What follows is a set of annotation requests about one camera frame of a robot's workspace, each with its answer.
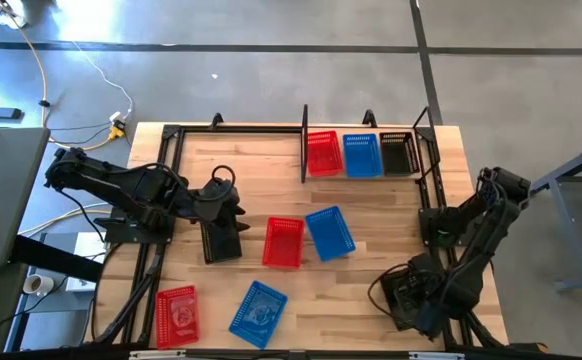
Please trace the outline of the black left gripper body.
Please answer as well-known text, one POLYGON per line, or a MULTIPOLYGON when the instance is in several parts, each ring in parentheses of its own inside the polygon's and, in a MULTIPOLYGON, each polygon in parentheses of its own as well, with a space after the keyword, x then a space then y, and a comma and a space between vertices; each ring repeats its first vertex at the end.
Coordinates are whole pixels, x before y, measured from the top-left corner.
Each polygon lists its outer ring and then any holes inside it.
POLYGON ((239 199, 236 197, 215 201, 196 201, 193 209, 197 219, 203 223, 228 222, 240 213, 239 199))

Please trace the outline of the black beam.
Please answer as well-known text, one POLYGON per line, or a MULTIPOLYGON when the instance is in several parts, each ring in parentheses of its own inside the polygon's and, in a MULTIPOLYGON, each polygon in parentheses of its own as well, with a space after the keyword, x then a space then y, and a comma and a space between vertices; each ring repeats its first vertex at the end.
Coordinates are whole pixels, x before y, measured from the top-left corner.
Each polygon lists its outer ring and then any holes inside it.
POLYGON ((51 247, 22 235, 15 238, 9 261, 89 282, 97 282, 103 270, 103 265, 95 260, 51 247))

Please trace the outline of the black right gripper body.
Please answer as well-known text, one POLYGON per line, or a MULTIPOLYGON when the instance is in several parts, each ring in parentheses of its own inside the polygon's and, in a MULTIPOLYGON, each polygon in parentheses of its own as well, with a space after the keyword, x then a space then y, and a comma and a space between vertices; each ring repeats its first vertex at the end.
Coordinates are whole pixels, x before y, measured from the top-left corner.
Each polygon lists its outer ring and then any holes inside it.
POLYGON ((412 257, 397 267, 396 309, 400 313, 440 312, 442 285, 446 280, 441 263, 429 253, 412 257))

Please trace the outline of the black metal rig frame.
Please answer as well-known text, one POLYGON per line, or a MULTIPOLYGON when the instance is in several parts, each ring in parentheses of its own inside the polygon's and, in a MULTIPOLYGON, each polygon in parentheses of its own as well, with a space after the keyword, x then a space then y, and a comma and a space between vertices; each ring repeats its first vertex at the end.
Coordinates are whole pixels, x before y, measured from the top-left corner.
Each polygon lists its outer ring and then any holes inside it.
POLYGON ((194 285, 200 312, 200 339, 179 346, 179 360, 409 360, 409 352, 459 350, 430 341, 413 330, 398 331, 380 311, 376 278, 387 268, 424 252, 417 213, 427 205, 457 205, 473 190, 461 132, 434 126, 441 162, 424 180, 413 177, 353 179, 301 177, 300 126, 293 124, 148 123, 137 126, 128 163, 139 166, 159 157, 202 186, 212 172, 237 178, 242 256, 208 265, 200 229, 175 224, 167 246, 159 288, 194 285), (299 269, 262 264, 270 217, 302 219, 331 207, 341 209, 356 250, 322 262, 310 237, 303 242, 299 269), (264 350, 229 331, 253 281, 288 297, 281 320, 264 350))

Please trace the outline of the black plastic basket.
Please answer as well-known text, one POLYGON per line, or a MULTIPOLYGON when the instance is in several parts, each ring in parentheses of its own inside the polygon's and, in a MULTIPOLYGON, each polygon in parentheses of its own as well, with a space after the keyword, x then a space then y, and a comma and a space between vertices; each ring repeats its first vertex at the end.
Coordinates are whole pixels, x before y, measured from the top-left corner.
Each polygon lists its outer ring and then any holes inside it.
POLYGON ((416 314, 435 280, 430 272, 403 269, 380 278, 389 313, 398 331, 412 329, 416 314))
POLYGON ((222 225, 201 223, 203 256, 206 264, 233 260, 242 256, 239 227, 230 220, 222 225))
POLYGON ((419 171, 413 135, 410 132, 381 132, 380 149, 386 176, 409 176, 419 171))

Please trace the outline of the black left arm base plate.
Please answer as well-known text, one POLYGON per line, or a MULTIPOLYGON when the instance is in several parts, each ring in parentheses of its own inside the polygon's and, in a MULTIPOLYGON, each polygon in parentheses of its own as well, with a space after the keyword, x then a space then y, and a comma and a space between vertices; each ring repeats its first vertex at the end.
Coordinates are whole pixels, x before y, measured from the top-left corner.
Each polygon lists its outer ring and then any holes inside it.
POLYGON ((171 241, 175 227, 175 218, 167 216, 149 229, 118 208, 113 208, 108 218, 98 218, 95 222, 105 228, 104 241, 108 243, 165 245, 171 241))

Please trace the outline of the wooden shelf with black frame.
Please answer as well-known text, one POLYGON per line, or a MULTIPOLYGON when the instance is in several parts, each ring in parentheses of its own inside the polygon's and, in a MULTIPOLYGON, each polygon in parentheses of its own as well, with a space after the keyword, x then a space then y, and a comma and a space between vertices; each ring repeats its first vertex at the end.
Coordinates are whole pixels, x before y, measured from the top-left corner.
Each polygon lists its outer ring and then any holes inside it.
POLYGON ((309 174, 308 171, 308 162, 307 162, 307 142, 308 142, 308 134, 314 132, 324 132, 324 131, 335 131, 337 133, 341 155, 342 155, 342 164, 343 170, 340 174, 334 176, 324 176, 324 177, 339 177, 344 176, 347 178, 353 179, 376 179, 380 177, 413 177, 417 180, 424 180, 429 174, 435 173, 439 169, 439 164, 441 162, 439 152, 437 150, 437 139, 435 135, 434 126, 429 124, 427 126, 423 126, 421 124, 421 120, 417 119, 415 123, 407 128, 381 128, 375 118, 375 114, 372 110, 368 109, 365 111, 362 121, 363 127, 361 129, 353 129, 353 128, 341 128, 338 129, 334 126, 327 126, 325 128, 314 128, 312 129, 309 126, 308 121, 308 110, 303 110, 302 121, 300 125, 300 139, 301 139, 301 155, 300 155, 300 164, 301 164, 301 177, 306 179, 308 177, 312 178, 322 178, 322 177, 313 177, 309 174), (413 135, 413 140, 415 144, 415 151, 417 154, 418 159, 418 166, 419 171, 415 174, 411 174, 409 176, 386 176, 384 174, 383 165, 382 165, 382 155, 380 149, 380 133, 381 132, 410 132, 413 135), (382 173, 380 176, 371 177, 371 178, 355 178, 355 177, 348 177, 346 174, 345 168, 345 155, 344 155, 344 141, 343 136, 346 134, 375 134, 377 136, 377 142, 379 146, 380 152, 380 161, 382 165, 382 173))

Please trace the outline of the blue plastic basket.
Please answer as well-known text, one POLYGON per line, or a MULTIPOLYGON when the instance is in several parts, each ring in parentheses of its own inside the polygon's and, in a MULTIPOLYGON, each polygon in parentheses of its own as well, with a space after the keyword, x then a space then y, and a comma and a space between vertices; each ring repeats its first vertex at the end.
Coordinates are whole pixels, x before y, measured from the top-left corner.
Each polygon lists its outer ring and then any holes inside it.
POLYGON ((381 175, 382 165, 375 134, 346 134, 343 141, 348 177, 371 178, 381 175))
POLYGON ((305 217, 305 221, 322 262, 343 257, 356 250, 355 242, 338 206, 311 213, 305 217))
POLYGON ((259 281, 249 287, 229 331, 258 349, 265 349, 277 327, 288 297, 259 281))

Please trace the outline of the white label strip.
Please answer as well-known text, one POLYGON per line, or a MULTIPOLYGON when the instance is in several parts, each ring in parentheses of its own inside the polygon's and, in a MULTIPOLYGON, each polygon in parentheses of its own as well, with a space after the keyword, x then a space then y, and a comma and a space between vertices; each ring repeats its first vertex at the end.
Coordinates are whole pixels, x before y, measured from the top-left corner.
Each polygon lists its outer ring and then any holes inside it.
POLYGON ((409 352, 409 360, 466 360, 462 353, 452 352, 409 352))
POLYGON ((139 350, 131 351, 128 360, 179 360, 185 357, 183 350, 139 350))

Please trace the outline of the red plastic basket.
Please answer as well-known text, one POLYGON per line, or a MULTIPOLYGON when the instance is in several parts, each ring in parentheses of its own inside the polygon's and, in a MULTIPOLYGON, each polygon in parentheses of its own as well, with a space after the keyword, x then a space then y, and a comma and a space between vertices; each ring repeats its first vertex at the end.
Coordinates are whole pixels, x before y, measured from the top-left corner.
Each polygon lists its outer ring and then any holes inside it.
POLYGON ((299 269, 303 242, 302 220, 270 217, 267 221, 262 264, 273 268, 299 269))
POLYGON ((337 133, 333 130, 308 134, 307 162, 313 177, 334 176, 343 170, 337 133))
POLYGON ((157 292, 154 318, 156 347, 159 350, 197 342, 200 327, 195 286, 157 292))

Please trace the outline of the white paper cup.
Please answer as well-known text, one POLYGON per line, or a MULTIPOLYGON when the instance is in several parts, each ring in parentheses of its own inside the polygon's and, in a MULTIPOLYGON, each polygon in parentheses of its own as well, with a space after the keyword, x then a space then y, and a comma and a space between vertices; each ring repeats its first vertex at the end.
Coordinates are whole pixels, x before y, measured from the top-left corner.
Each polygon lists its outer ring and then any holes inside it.
POLYGON ((54 280, 48 276, 32 274, 24 280, 22 291, 27 295, 45 296, 54 288, 54 280))

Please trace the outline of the white floor box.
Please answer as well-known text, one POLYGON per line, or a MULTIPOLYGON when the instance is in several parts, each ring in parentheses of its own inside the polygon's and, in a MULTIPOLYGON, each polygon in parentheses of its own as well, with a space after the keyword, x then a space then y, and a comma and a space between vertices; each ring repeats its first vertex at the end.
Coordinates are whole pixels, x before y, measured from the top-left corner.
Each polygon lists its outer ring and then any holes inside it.
POLYGON ((17 30, 26 24, 27 15, 22 0, 0 0, 0 25, 17 30))

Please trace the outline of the grey desk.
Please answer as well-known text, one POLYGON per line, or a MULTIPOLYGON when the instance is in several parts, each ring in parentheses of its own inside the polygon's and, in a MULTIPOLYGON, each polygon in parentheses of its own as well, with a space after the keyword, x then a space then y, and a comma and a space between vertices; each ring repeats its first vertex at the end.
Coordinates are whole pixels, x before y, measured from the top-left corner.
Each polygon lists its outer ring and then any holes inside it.
POLYGON ((45 128, 0 129, 0 266, 10 257, 49 134, 45 128))

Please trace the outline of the yellow and white power plug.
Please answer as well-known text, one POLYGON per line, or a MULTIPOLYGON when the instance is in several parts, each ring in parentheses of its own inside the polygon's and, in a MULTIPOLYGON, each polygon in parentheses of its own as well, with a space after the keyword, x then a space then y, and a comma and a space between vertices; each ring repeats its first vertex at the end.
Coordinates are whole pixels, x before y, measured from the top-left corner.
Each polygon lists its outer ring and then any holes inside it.
POLYGON ((126 123, 122 114, 117 111, 110 116, 109 120, 111 122, 111 126, 109 128, 108 139, 115 140, 117 138, 124 137, 126 133, 126 123))

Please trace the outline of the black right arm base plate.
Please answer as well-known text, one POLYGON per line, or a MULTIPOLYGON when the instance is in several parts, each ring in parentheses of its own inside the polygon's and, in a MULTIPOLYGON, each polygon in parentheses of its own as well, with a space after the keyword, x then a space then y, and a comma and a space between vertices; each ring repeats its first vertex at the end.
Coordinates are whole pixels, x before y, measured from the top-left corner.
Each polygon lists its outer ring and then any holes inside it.
POLYGON ((483 251, 495 234, 498 225, 508 227, 519 215, 516 208, 477 210, 445 207, 421 209, 420 232, 428 247, 465 247, 483 251))

